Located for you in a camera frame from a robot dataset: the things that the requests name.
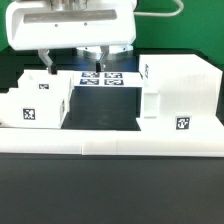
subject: white base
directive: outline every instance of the white base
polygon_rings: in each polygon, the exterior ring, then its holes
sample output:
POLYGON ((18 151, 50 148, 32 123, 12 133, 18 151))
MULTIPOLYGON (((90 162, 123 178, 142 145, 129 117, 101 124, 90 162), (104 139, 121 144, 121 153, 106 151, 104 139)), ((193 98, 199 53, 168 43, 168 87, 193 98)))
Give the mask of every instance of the white base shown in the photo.
POLYGON ((0 152, 224 157, 223 135, 224 129, 191 134, 11 128, 0 129, 0 152))

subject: dark gray surface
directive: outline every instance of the dark gray surface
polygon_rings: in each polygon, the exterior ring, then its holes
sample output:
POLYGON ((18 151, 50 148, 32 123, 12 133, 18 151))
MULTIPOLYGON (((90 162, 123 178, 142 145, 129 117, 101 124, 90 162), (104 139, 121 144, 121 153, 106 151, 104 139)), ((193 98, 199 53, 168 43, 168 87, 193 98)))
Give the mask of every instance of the dark gray surface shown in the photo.
POLYGON ((1 160, 0 223, 214 224, 221 159, 1 160))

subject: white cube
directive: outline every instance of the white cube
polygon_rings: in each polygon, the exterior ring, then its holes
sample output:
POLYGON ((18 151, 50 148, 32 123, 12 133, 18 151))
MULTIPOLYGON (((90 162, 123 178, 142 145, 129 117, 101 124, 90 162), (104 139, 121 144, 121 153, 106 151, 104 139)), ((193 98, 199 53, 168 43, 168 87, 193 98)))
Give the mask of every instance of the white cube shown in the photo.
POLYGON ((69 102, 74 88, 74 72, 58 71, 58 75, 50 75, 46 70, 25 70, 18 80, 18 87, 27 91, 61 93, 65 100, 65 109, 69 112, 69 102))
POLYGON ((60 94, 11 89, 0 97, 1 127, 61 128, 67 114, 60 94))

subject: black and white square marker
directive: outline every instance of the black and white square marker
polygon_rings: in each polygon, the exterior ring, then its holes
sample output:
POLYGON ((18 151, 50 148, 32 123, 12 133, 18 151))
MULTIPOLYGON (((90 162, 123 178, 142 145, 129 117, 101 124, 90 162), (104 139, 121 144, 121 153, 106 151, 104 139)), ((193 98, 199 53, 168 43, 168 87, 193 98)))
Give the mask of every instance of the black and white square marker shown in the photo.
POLYGON ((106 79, 122 79, 122 73, 104 73, 106 79))
POLYGON ((104 84, 106 86, 123 86, 124 81, 121 79, 105 79, 104 84))
POLYGON ((176 130, 188 130, 190 128, 191 117, 177 117, 176 130))
POLYGON ((100 74, 96 72, 83 72, 82 77, 83 78, 99 78, 100 74))
POLYGON ((39 89, 49 89, 49 84, 39 84, 39 89))
POLYGON ((145 65, 145 77, 149 78, 149 66, 147 64, 145 65))
POLYGON ((36 120, 35 109, 23 109, 23 119, 24 120, 36 120))
POLYGON ((91 85, 91 86, 97 86, 99 85, 100 81, 99 79, 81 79, 80 85, 91 85))
POLYGON ((65 101, 63 100, 63 102, 62 102, 62 113, 64 113, 65 112, 65 101))

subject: metal component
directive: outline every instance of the metal component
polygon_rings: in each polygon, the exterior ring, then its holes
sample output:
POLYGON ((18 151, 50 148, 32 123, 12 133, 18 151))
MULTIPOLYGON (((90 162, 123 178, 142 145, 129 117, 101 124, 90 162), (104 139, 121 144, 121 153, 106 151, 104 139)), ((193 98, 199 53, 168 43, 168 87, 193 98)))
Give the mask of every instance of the metal component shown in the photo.
MULTIPOLYGON (((102 52, 98 51, 97 47, 80 47, 76 49, 78 56, 90 58, 93 60, 99 61, 102 55, 102 52)), ((128 46, 110 46, 110 52, 107 56, 108 61, 118 61, 124 58, 133 56, 133 47, 128 46)))
POLYGON ((109 46, 101 46, 100 47, 102 51, 102 55, 100 57, 100 60, 96 63, 96 72, 103 72, 106 68, 105 61, 107 59, 107 56, 109 55, 109 46))
POLYGON ((53 66, 53 61, 49 57, 49 50, 47 49, 39 49, 38 56, 43 61, 43 63, 47 66, 49 74, 56 74, 55 66, 53 66))
POLYGON ((115 19, 117 19, 115 10, 96 10, 26 14, 24 23, 89 22, 115 19))
POLYGON ((50 0, 53 11, 73 11, 86 9, 87 0, 50 0))

